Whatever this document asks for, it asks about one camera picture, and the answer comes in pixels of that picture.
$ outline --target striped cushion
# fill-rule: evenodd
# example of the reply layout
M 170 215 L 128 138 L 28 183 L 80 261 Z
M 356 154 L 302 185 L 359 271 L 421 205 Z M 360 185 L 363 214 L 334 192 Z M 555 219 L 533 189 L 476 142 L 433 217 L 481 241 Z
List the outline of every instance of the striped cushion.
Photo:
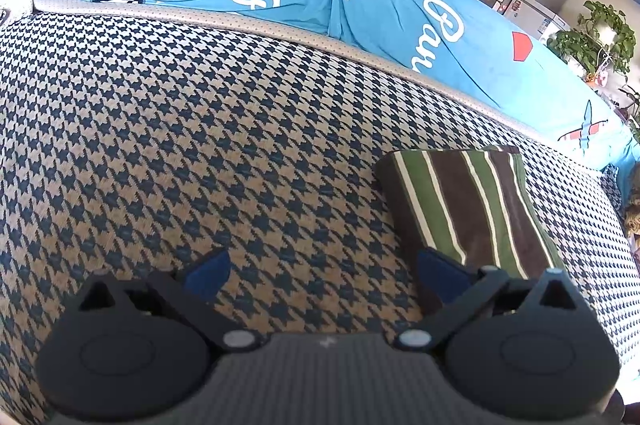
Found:
M 425 246 L 468 267 L 495 264 L 512 277 L 563 267 L 510 151 L 403 150 L 376 165 L 402 248 Z

